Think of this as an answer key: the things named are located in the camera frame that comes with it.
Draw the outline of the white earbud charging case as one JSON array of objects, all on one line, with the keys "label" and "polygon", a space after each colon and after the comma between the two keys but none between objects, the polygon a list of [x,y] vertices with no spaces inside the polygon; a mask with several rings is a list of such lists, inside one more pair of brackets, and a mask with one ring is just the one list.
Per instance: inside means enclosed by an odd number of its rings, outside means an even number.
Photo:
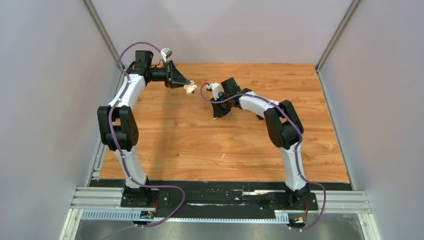
[{"label": "white earbud charging case", "polygon": [[198,86],[196,84],[188,84],[188,85],[185,85],[183,88],[185,89],[185,92],[187,95],[193,95],[197,87]]}]

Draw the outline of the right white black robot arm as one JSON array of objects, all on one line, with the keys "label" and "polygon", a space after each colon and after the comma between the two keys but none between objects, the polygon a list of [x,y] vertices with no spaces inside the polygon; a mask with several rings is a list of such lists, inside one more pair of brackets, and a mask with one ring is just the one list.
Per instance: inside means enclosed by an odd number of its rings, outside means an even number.
[{"label": "right white black robot arm", "polygon": [[310,188],[305,180],[301,160],[303,125],[289,100],[281,102],[264,98],[248,88],[241,89],[234,78],[221,83],[211,83],[206,88],[212,92],[213,116],[222,118],[232,108],[256,114],[266,124],[271,142],[280,150],[285,168],[285,201],[298,209],[306,201]]}]

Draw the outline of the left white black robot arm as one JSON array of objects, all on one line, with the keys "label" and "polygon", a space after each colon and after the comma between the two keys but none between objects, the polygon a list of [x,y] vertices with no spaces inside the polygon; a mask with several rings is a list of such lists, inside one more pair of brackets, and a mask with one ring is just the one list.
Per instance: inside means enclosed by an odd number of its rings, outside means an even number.
[{"label": "left white black robot arm", "polygon": [[163,82],[165,87],[183,88],[188,95],[193,94],[197,85],[184,77],[172,60],[168,48],[163,49],[162,65],[153,65],[154,54],[150,50],[137,50],[135,60],[124,71],[124,79],[119,91],[106,106],[99,106],[97,119],[101,142],[118,158],[125,175],[125,186],[121,204],[149,206],[153,201],[149,179],[144,172],[136,145],[139,129],[133,107],[150,82]]}]

